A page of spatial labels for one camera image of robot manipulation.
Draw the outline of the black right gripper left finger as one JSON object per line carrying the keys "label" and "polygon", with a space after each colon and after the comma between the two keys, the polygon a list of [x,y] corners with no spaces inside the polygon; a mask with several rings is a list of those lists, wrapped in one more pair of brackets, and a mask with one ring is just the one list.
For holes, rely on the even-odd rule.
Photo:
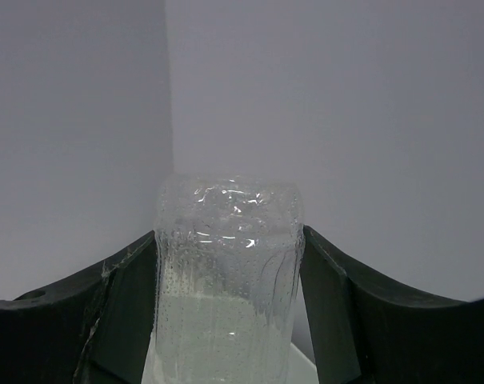
{"label": "black right gripper left finger", "polygon": [[0,383],[140,383],[154,326],[154,232],[0,300]]}

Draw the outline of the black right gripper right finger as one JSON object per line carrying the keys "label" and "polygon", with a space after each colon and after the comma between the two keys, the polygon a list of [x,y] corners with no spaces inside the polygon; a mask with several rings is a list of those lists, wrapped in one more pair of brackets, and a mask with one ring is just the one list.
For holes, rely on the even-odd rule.
{"label": "black right gripper right finger", "polygon": [[484,298],[400,283],[304,229],[300,275],[321,383],[484,383]]}

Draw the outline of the clear crushed plastic bottle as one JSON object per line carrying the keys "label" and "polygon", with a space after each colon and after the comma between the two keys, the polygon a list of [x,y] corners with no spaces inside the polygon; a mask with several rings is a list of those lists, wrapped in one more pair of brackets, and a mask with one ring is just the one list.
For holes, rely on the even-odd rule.
{"label": "clear crushed plastic bottle", "polygon": [[157,200],[144,383],[284,383],[305,240],[296,185],[176,174]]}

